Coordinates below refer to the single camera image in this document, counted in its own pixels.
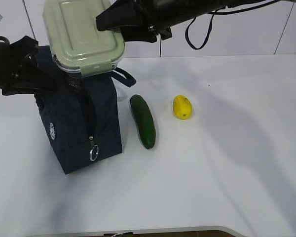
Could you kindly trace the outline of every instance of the yellow lemon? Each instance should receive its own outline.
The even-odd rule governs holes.
[[[173,100],[173,112],[179,119],[189,119],[192,115],[192,104],[183,95],[178,95]]]

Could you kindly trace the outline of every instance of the white wall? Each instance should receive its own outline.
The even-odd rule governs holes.
[[[180,57],[273,54],[292,5],[283,1],[245,13],[217,15],[214,17],[208,44],[199,51],[191,49],[185,40],[185,29],[190,21],[179,24],[172,28],[173,38],[162,42],[161,55]],[[210,18],[210,15],[200,16],[190,28],[190,40],[197,47],[204,41]]]
[[[291,16],[287,22],[285,31],[280,41],[277,54],[295,53],[296,54],[296,3],[292,9]]]
[[[0,36],[15,42],[27,35],[33,37],[22,0],[0,0]]]
[[[45,0],[24,2],[36,39],[40,45],[47,45],[42,19]],[[0,35],[11,42],[24,35],[33,36],[22,0],[0,0],[0,13],[3,15]],[[195,45],[203,42],[209,20],[210,15],[200,16],[190,28],[190,38]],[[185,22],[172,28],[173,38],[162,42],[161,56],[296,53],[296,3],[282,1],[252,12],[215,16],[210,40],[201,51],[192,50],[186,43],[187,25]],[[160,41],[128,42],[125,57],[159,57],[159,53]]]

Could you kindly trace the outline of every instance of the green cucumber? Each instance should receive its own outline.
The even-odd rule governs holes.
[[[139,138],[146,149],[156,143],[156,129],[148,104],[140,95],[130,98],[130,107],[139,132]]]

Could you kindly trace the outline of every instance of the black cable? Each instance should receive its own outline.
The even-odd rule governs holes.
[[[209,40],[209,36],[210,36],[210,34],[211,34],[211,31],[212,31],[212,29],[213,29],[213,18],[214,18],[214,16],[215,16],[215,15],[213,14],[212,17],[211,17],[211,21],[209,22],[209,27],[208,27],[208,31],[207,31],[207,34],[206,34],[205,40],[204,40],[202,46],[200,46],[199,48],[195,47],[195,46],[192,44],[192,42],[190,41],[189,36],[188,36],[189,28],[190,28],[190,26],[195,22],[196,17],[195,17],[195,18],[191,21],[191,23],[188,25],[188,27],[187,27],[186,30],[185,30],[185,40],[186,40],[186,42],[188,43],[188,45],[189,45],[192,49],[194,49],[194,50],[200,50],[200,49],[202,49],[202,48],[205,47],[205,45],[207,44],[207,42],[208,42],[208,40]]]
[[[245,11],[251,11],[251,10],[261,8],[261,7],[269,6],[269,5],[274,4],[274,3],[278,2],[278,1],[280,1],[280,0],[273,0],[273,1],[269,1],[269,2],[266,2],[266,3],[261,4],[261,5],[258,5],[258,6],[253,6],[253,7],[249,7],[249,8],[245,8],[245,9],[241,9],[241,10],[236,10],[236,11],[209,12],[208,14],[211,14],[211,15],[231,15],[231,14],[236,14],[236,13],[245,12]]]
[[[189,39],[189,36],[188,36],[188,31],[189,31],[189,28],[190,26],[195,22],[196,20],[196,17],[191,21],[191,23],[188,25],[188,27],[186,28],[186,31],[185,31],[185,40],[186,42],[188,43],[188,45],[194,49],[194,50],[200,50],[202,48],[205,47],[205,45],[207,44],[208,42],[208,39],[209,39],[209,36],[211,34],[211,31],[213,29],[213,18],[215,15],[231,15],[231,14],[235,14],[235,13],[240,13],[240,12],[245,12],[245,11],[251,11],[251,10],[255,10],[255,9],[258,9],[258,8],[261,8],[261,7],[264,7],[264,6],[268,6],[268,5],[271,5],[271,4],[274,4],[276,2],[278,2],[280,0],[273,0],[273,1],[269,1],[269,2],[266,2],[264,4],[261,4],[261,5],[258,5],[258,6],[253,6],[253,7],[249,7],[249,8],[245,8],[245,9],[241,9],[241,10],[237,10],[237,11],[228,11],[228,12],[218,12],[219,10],[221,9],[218,9],[216,10],[215,12],[209,12],[208,14],[211,14],[212,17],[211,17],[211,21],[209,23],[209,27],[208,27],[208,31],[207,31],[207,34],[206,34],[206,37],[205,37],[205,40],[202,44],[202,46],[200,46],[199,48],[195,47],[192,42],[190,41]]]

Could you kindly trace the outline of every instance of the green lid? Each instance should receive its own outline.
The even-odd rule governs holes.
[[[95,25],[95,18],[109,6],[109,0],[46,0],[48,40],[62,70],[90,76],[117,66],[125,50],[122,34],[98,31]]]

